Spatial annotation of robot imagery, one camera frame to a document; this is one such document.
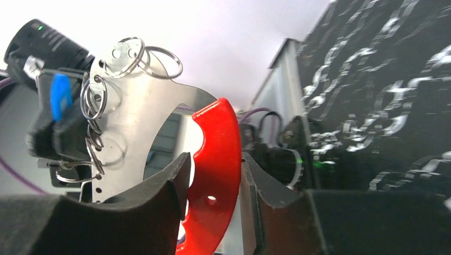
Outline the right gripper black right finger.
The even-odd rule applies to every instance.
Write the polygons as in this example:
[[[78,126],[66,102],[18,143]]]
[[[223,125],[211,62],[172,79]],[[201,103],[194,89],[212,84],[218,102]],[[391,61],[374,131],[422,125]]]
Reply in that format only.
[[[242,156],[244,254],[450,254],[450,209],[436,195],[297,193]]]

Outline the blue key tag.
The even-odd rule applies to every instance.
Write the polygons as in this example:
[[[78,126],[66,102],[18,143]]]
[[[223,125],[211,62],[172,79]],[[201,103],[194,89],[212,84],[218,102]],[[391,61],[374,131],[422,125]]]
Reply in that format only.
[[[64,111],[72,106],[71,82],[65,74],[55,74],[51,83],[49,93],[49,104],[54,121],[59,121],[63,117]]]

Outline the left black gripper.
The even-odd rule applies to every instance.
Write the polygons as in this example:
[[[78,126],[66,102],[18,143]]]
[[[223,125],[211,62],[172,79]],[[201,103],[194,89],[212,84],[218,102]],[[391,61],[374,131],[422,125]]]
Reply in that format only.
[[[38,19],[24,24],[12,38],[4,54],[6,71],[16,83],[38,91],[38,112],[26,135],[30,155],[50,160],[89,160],[85,144],[88,123],[81,113],[79,97],[86,76],[83,71],[90,70],[93,60],[87,49]],[[57,73],[69,77],[73,104],[56,122],[49,93]]]

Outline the metal plate with red handle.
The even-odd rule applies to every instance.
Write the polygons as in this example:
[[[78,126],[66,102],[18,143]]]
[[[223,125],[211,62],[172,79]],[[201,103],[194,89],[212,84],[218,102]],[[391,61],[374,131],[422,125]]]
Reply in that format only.
[[[103,67],[111,51],[95,58],[80,106],[95,136],[86,140],[93,164],[94,203],[133,188],[147,178],[151,146],[166,119],[181,104],[203,132],[191,158],[185,216],[175,254],[213,254],[230,224],[240,186],[241,145],[237,118],[225,98],[151,77],[138,66],[122,78]]]

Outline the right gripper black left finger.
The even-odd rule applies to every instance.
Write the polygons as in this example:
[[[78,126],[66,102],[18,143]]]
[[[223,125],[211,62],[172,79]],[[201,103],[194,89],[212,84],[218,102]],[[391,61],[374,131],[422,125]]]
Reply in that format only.
[[[102,203],[62,195],[1,197],[1,254],[175,254],[191,158]]]

